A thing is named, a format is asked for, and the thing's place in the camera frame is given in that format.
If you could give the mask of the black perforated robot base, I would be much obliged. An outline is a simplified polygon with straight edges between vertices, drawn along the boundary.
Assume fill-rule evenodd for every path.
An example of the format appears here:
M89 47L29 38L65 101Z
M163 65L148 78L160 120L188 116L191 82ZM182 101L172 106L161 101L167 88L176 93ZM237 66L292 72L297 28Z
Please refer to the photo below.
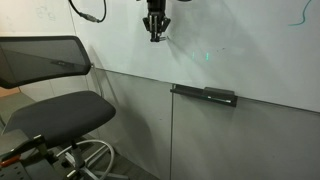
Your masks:
M0 180L63 180L48 161L43 136L28 140L23 134L1 137L1 162L16 155L20 160L0 169Z

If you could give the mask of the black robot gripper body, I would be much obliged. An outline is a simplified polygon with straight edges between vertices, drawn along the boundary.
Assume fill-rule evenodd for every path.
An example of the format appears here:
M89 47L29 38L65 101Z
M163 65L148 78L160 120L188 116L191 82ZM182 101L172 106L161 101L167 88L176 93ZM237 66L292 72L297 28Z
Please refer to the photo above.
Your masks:
M147 16L143 18L149 32L165 32L171 19L165 15L166 0L147 0Z

